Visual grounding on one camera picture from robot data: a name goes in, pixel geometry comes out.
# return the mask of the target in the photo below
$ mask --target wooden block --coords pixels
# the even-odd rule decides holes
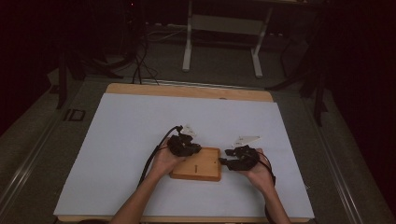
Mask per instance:
[[[188,157],[171,172],[174,179],[220,181],[220,149],[203,147],[200,152]]]

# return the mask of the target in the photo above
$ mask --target white paper sheet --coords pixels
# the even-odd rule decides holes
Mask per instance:
[[[112,216],[134,192],[152,150],[174,126],[190,124],[193,142],[232,148],[238,136],[259,135],[273,165],[276,189],[290,217],[314,217],[276,103],[104,94],[54,215]],[[248,180],[222,168],[220,182],[166,176],[145,216],[265,217]]]

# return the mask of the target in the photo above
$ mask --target wooden board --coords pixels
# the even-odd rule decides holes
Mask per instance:
[[[112,83],[108,85],[106,93],[133,94],[133,95],[161,95],[190,98],[224,99],[273,102],[268,91],[247,91],[231,89],[215,89],[205,87],[183,86],[154,86]]]
[[[188,157],[171,172],[174,179],[220,181],[220,149],[203,147],[200,152]]]

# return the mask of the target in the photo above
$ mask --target table leg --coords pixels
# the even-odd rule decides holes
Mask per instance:
[[[273,9],[271,7],[268,8],[267,16],[265,17],[265,21],[262,23],[262,28],[259,33],[259,40],[257,42],[256,48],[251,49],[251,58],[253,60],[254,73],[256,74],[257,78],[262,77],[262,67],[260,66],[259,51],[262,47],[262,40],[265,37],[265,32],[268,27],[268,22],[271,19],[272,11]]]
[[[190,71],[190,61],[191,61],[191,17],[192,17],[192,1],[189,1],[189,17],[187,18],[187,43],[186,49],[184,50],[184,60],[183,60],[183,72]]]

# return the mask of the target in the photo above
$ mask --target floor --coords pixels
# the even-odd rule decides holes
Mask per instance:
[[[264,91],[265,87],[285,80],[280,53],[287,41],[282,37],[264,39],[260,53],[264,77],[257,79],[247,46],[200,38],[193,40],[190,72],[182,72],[183,36],[183,32],[171,38],[161,34],[148,36],[147,69],[142,67],[144,84],[157,84],[152,78],[155,76],[160,85]],[[54,222],[54,207],[106,86],[112,82],[131,82],[134,70],[135,64],[116,70],[124,76],[116,80],[87,69],[89,74],[84,81],[69,79],[69,97],[62,109],[55,109],[57,95],[46,92],[2,135],[1,223]],[[332,100],[332,93],[326,91],[327,112],[322,113],[323,126],[319,127],[312,115],[314,98],[301,98],[300,87],[301,83],[296,83],[271,93],[279,105],[316,215],[316,220],[308,223],[395,223]],[[67,109],[85,110],[86,116],[83,121],[64,120]],[[34,160],[26,159],[29,154]]]

